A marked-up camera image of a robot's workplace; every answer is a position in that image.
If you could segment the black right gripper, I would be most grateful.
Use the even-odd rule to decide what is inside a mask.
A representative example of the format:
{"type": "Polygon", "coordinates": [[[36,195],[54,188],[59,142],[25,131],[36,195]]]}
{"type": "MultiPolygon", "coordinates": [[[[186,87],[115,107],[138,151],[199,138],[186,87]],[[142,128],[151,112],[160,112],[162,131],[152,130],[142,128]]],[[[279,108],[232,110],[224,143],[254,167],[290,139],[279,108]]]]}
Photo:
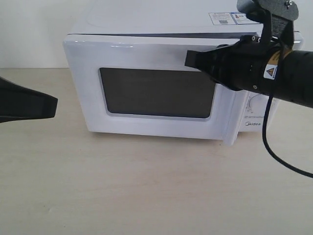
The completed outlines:
{"type": "Polygon", "coordinates": [[[269,94],[272,85],[264,81],[265,67],[278,50],[276,40],[262,44],[258,36],[244,35],[233,45],[220,45],[210,51],[188,50],[184,65],[231,90],[269,94]]]}

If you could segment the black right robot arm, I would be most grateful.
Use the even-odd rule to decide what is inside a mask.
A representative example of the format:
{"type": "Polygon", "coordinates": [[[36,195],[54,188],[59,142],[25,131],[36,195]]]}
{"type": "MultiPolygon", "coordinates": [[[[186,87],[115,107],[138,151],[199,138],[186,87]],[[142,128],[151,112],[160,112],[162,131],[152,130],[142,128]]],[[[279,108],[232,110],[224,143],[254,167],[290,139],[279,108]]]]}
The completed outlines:
{"type": "Polygon", "coordinates": [[[244,35],[233,45],[214,50],[189,50],[185,65],[198,69],[215,83],[234,91],[250,91],[313,106],[313,54],[290,50],[278,40],[268,44],[244,35]]]}

